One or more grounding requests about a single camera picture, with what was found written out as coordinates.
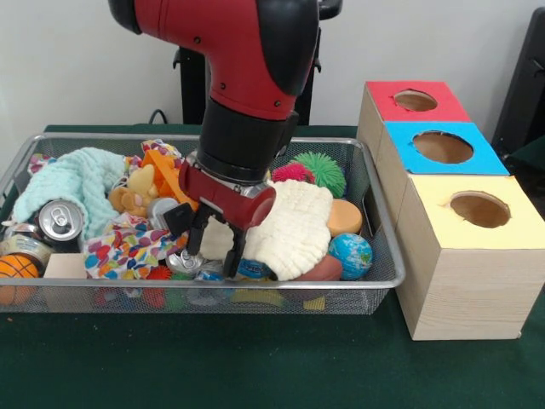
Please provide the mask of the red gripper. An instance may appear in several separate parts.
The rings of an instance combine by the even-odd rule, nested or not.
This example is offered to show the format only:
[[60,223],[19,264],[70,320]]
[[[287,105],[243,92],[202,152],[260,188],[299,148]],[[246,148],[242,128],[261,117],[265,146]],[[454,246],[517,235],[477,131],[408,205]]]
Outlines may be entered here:
[[199,253],[209,218],[219,215],[233,232],[233,245],[223,262],[223,273],[234,278],[244,254],[245,230],[260,225],[270,213],[275,189],[264,181],[249,186],[224,181],[202,169],[195,158],[182,161],[179,184],[181,191],[198,203],[186,243],[187,253]]

